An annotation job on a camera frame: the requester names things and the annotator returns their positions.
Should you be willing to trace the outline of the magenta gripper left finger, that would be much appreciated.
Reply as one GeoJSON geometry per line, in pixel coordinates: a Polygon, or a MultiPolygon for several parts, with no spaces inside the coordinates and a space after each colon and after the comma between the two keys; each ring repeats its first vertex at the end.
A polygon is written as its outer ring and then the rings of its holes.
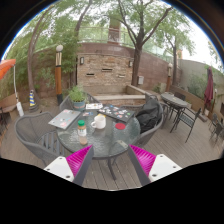
{"type": "Polygon", "coordinates": [[[93,146],[89,145],[68,157],[57,157],[45,168],[45,171],[81,186],[93,155],[93,146]]]}

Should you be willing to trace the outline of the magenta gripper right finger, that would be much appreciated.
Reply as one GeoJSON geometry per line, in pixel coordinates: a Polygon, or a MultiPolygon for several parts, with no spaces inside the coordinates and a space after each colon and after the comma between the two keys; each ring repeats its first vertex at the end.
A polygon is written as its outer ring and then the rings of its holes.
{"type": "Polygon", "coordinates": [[[181,170],[181,167],[166,155],[154,155],[134,145],[128,147],[128,155],[142,186],[181,170]]]}

